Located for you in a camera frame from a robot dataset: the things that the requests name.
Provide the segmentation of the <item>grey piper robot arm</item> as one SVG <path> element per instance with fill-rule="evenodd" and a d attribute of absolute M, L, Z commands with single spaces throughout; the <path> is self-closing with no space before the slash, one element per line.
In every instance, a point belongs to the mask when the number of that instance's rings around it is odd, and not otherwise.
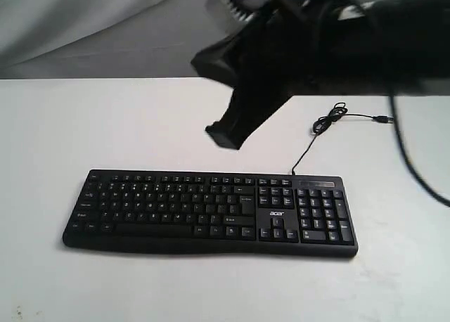
<path fill-rule="evenodd" d="M 200 77 L 232 88 L 205 129 L 238 150 L 294 96 L 438 94 L 449 77 L 449 0 L 207 0 L 224 39 L 197 52 Z"/>

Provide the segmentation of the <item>black other arm gripper body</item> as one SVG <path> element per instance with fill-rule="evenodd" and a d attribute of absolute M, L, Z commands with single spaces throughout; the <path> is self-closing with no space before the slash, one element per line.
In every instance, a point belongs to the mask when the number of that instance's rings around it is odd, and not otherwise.
<path fill-rule="evenodd" d="M 368 96 L 373 76 L 362 56 L 337 51 L 340 37 L 373 36 L 373 14 L 355 0 L 311 0 L 296 8 L 274 0 L 278 12 L 248 36 L 242 52 L 244 97 Z"/>

